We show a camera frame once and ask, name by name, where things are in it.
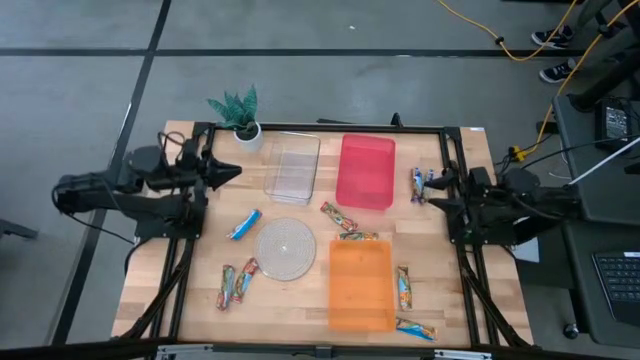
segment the orange plastic bin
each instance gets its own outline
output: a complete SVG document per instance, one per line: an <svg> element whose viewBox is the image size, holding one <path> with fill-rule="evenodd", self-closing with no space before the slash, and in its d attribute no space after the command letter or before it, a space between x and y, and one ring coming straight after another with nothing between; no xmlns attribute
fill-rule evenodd
<svg viewBox="0 0 640 360"><path fill-rule="evenodd" d="M363 332L395 330L390 242L331 242L329 329Z"/></svg>

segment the wooden table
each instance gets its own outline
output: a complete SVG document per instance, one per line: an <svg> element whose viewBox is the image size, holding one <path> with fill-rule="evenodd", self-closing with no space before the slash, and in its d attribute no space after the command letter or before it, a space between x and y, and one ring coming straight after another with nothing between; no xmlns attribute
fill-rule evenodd
<svg viewBox="0 0 640 360"><path fill-rule="evenodd" d="M165 132L180 131L190 136L193 122L169 121ZM468 167L484 166L492 173L491 157L483 129L461 129ZM258 154L244 152L229 131L216 131L214 156L240 165L242 175L209 191L205 228L196 242L189 275L179 340L189 342L236 342L280 344L333 344L378 346L469 346L460 272L454 247L449 243L444 214L431 205L412 204L409 171L442 168L438 137L425 134L375 134L396 142L394 203L384 213L343 208L363 230L377 231L382 241L392 242L393 264L408 264L413 288L413 311L397 315L438 329L438 341L428 343L399 332L334 333L327 326L329 243L341 228L319 209L324 201L335 203L336 178L343 133L314 133L321 139L320 158L313 197L309 206L270 201L263 191L266 164L277 132L265 132L265 144ZM452 158L455 156L450 144ZM177 155L170 144L168 157ZM434 196L445 197L442 192ZM231 241L225 235L258 208L263 217L242 238ZM304 222L317 242L316 260L298 280L278 282L258 273L244 302L232 303L226 312L215 307L222 266L237 272L253 255L254 238L270 221L292 217ZM167 239L153 239L133 255L113 326L113 335L128 330L156 295L167 250ZM529 321L513 259L501 248L484 247L492 297L521 337L532 342ZM481 339L487 342L480 303L476 313ZM165 308L161 335L168 333L171 299Z"/></svg>

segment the black clamp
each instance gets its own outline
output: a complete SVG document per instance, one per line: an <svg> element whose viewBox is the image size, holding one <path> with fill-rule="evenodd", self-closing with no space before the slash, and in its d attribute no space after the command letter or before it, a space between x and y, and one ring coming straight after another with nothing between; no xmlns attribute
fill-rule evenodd
<svg viewBox="0 0 640 360"><path fill-rule="evenodd" d="M402 121L400 120L400 114L393 113L393 116L391 117L391 126L395 126L397 128L404 127Z"/></svg>

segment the person's foot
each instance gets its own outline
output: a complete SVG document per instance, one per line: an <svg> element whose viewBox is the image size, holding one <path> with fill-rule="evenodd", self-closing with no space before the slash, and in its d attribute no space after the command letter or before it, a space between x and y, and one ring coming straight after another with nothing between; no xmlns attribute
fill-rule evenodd
<svg viewBox="0 0 640 360"><path fill-rule="evenodd" d="M540 70L540 79L549 84L563 82L569 77L571 70L575 67L575 60L569 59L560 65Z"/></svg>
<svg viewBox="0 0 640 360"><path fill-rule="evenodd" d="M558 32L549 39L553 30L536 31L531 34L531 40L540 46L550 47L552 49L566 49L573 38L573 30L567 25L562 25Z"/></svg>

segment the blue wrapper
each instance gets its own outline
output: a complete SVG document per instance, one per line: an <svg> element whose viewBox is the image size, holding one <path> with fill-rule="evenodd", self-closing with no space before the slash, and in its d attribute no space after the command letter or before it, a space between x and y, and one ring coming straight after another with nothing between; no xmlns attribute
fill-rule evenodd
<svg viewBox="0 0 640 360"><path fill-rule="evenodd" d="M251 210L251 215L247 218L247 220L243 221L242 224L236 226L236 228L229 234L227 237L231 238L231 240L240 240L244 234L251 229L251 227L260 219L262 213L258 209Z"/></svg>
<svg viewBox="0 0 640 360"><path fill-rule="evenodd" d="M403 333L417 336L427 341L436 341L437 332L435 328L426 327L413 321L396 318L396 330Z"/></svg>

